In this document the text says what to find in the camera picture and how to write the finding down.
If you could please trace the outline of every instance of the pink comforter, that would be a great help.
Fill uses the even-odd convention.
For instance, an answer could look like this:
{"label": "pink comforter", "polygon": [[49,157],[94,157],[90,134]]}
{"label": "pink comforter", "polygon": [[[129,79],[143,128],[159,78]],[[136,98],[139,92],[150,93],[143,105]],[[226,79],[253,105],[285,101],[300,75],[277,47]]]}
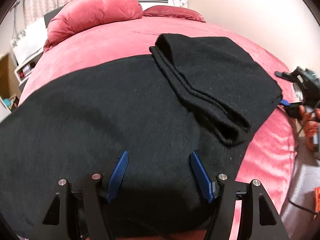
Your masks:
{"label": "pink comforter", "polygon": [[[283,90],[284,99],[293,102],[292,85],[274,77],[274,71],[288,71],[288,68],[257,44],[209,23],[167,17],[143,17],[91,28],[68,38],[46,52],[33,70],[23,90],[20,103],[33,91],[72,71],[123,57],[150,54],[149,46],[155,44],[161,33],[180,33],[189,37],[225,36],[232,39],[276,79]],[[292,126],[284,111],[278,107],[249,144],[236,180],[242,182],[260,180],[280,212],[289,187],[295,155]],[[240,209],[241,204],[238,201],[230,237],[232,240],[237,236]],[[204,234],[205,231],[200,230],[174,237],[203,239]]]}

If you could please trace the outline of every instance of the black cloth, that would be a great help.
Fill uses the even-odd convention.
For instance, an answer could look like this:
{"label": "black cloth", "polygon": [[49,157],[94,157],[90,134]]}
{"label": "black cloth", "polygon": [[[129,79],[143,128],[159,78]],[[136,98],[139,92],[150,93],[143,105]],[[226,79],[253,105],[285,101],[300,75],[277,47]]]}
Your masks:
{"label": "black cloth", "polygon": [[0,210],[19,235],[59,179],[104,173],[123,150],[129,165],[104,207],[115,236],[207,225],[191,152],[234,179],[282,91],[225,37],[162,34],[150,51],[60,77],[1,123]]}

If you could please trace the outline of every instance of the human hand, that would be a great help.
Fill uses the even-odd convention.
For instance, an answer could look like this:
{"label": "human hand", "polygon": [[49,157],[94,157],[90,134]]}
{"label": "human hand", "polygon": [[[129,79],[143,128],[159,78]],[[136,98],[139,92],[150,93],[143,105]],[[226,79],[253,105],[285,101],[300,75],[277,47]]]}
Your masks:
{"label": "human hand", "polygon": [[[315,135],[317,133],[317,129],[318,129],[318,123],[313,121],[313,117],[312,117],[312,113],[306,113],[306,110],[304,108],[304,106],[299,106],[299,112],[302,118],[302,125],[303,125],[303,130],[304,130],[304,134],[306,136],[306,143],[307,143],[307,147],[309,150],[314,151],[314,147],[313,147],[313,135]],[[318,117],[318,119],[320,119],[320,109],[317,108],[316,111],[316,116]]]}

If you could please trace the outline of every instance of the blue gripper pad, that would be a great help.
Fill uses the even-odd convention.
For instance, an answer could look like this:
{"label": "blue gripper pad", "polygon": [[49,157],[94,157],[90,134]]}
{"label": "blue gripper pad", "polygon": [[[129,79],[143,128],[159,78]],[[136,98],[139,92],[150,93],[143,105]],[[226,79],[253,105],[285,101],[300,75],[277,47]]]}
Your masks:
{"label": "blue gripper pad", "polygon": [[128,153],[127,151],[124,151],[122,156],[120,157],[120,160],[117,163],[117,166],[113,170],[113,173],[109,179],[108,182],[108,192],[105,196],[105,199],[107,200],[108,203],[113,200],[119,190],[119,187],[121,185],[122,179],[124,177],[125,170],[128,167],[129,163],[129,158],[128,158]]}
{"label": "blue gripper pad", "polygon": [[281,106],[290,106],[290,103],[287,100],[282,99],[279,103]]}
{"label": "blue gripper pad", "polygon": [[211,203],[214,200],[214,195],[212,193],[212,183],[208,177],[208,174],[205,172],[199,157],[195,151],[192,152],[190,156],[191,167],[195,173],[198,185],[200,187],[203,197]]}

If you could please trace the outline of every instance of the robotic arm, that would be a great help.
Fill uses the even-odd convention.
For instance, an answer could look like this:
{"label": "robotic arm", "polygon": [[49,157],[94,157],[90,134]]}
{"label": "robotic arm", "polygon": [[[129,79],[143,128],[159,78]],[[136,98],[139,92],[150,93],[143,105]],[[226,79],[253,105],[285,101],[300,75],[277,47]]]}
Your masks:
{"label": "robotic arm", "polygon": [[[303,70],[297,67],[293,72],[279,72],[276,71],[275,75],[281,79],[287,80],[292,83],[296,83],[303,94],[303,101],[296,103],[288,103],[286,100],[281,101],[281,105],[284,106],[284,110],[288,116],[301,120],[299,113],[299,106],[303,105],[306,112],[313,113],[313,120],[320,122],[320,120],[314,114],[314,110],[319,107],[320,104],[320,81],[317,78],[316,73],[312,70]],[[316,149],[315,157],[320,158],[320,124],[318,124],[317,133],[313,136],[313,146]]]}

